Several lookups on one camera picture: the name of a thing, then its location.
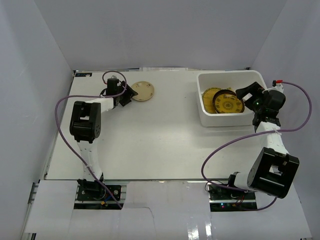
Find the beige round plate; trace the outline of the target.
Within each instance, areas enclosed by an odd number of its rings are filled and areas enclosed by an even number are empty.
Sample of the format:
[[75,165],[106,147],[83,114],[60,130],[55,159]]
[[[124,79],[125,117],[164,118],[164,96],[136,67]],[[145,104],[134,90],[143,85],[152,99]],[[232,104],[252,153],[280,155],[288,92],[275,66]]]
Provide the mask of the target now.
[[131,88],[137,93],[132,98],[138,102],[150,100],[155,94],[154,86],[148,81],[138,81],[131,85]]

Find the brown yellow patterned plate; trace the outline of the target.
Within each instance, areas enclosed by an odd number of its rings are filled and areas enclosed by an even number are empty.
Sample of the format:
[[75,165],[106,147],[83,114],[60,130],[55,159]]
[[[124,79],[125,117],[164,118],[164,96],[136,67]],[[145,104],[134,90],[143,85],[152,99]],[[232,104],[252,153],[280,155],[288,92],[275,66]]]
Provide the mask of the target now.
[[218,114],[239,114],[245,110],[243,100],[238,99],[236,93],[229,89],[219,90],[213,96],[212,104]]

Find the round bamboo plate green rim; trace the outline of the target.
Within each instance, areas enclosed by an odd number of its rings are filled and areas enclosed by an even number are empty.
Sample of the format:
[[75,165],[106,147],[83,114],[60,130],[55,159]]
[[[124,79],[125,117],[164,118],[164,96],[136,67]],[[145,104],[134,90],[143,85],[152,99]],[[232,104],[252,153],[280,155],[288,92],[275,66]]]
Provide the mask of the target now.
[[204,110],[209,114],[215,114],[216,110],[213,105],[213,98],[215,94],[220,91],[221,89],[218,87],[211,87],[206,89],[202,94],[202,101]]

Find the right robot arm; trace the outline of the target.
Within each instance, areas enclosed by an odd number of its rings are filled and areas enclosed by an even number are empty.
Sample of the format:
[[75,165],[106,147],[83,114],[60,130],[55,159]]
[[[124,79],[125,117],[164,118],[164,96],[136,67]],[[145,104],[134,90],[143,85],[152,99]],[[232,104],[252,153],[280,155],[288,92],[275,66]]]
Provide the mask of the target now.
[[289,154],[281,138],[281,124],[277,115],[286,97],[283,86],[275,84],[264,89],[258,82],[237,89],[238,99],[251,96],[244,105],[254,112],[252,124],[260,134],[261,151],[249,172],[234,172],[228,178],[226,195],[236,200],[245,191],[255,191],[283,199],[287,196],[298,170],[300,161]]

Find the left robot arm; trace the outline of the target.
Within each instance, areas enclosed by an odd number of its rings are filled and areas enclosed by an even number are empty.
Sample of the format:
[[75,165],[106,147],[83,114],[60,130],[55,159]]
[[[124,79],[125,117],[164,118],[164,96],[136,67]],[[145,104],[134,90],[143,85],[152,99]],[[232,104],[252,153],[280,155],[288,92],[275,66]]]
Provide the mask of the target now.
[[109,78],[99,98],[75,101],[73,104],[69,132],[74,137],[83,160],[83,177],[77,182],[96,200],[103,198],[106,193],[106,187],[99,183],[104,179],[98,158],[98,137],[102,130],[102,113],[118,105],[124,107],[137,95],[138,93],[125,81]]

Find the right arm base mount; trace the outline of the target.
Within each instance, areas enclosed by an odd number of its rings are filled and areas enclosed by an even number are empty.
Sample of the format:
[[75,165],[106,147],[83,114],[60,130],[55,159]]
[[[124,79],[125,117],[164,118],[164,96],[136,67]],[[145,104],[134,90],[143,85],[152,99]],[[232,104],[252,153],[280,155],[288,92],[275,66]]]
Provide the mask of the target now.
[[204,189],[208,193],[212,213],[244,212],[258,209],[254,192],[233,191],[212,184],[206,184]]

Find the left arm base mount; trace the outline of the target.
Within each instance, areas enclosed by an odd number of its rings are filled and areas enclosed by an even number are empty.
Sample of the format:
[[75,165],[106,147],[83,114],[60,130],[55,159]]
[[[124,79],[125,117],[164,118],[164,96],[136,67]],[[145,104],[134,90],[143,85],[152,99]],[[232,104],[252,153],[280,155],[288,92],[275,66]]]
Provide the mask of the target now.
[[120,210],[122,186],[118,184],[106,185],[110,193],[97,181],[77,180],[78,187],[74,202],[75,210]]

